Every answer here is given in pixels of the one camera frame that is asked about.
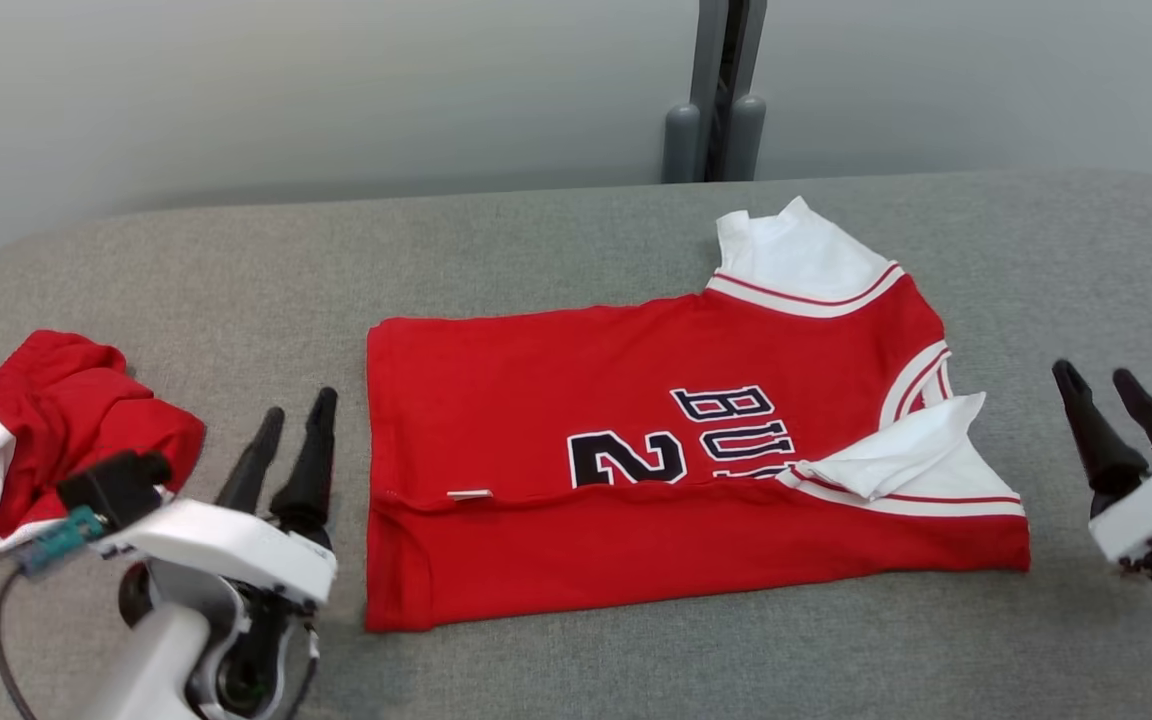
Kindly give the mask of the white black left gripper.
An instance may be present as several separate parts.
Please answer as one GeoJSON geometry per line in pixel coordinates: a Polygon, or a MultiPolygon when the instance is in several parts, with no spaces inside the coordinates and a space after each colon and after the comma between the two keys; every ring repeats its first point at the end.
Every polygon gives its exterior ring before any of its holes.
{"type": "Polygon", "coordinates": [[[338,391],[323,387],[317,392],[291,475],[271,498],[270,514],[278,528],[251,514],[259,506],[283,425],[282,407],[270,407],[255,437],[238,454],[214,505],[179,498],[124,530],[96,539],[93,548],[100,553],[142,553],[275,591],[298,605],[314,602],[324,607],[338,578],[338,558],[328,530],[338,391]]]}

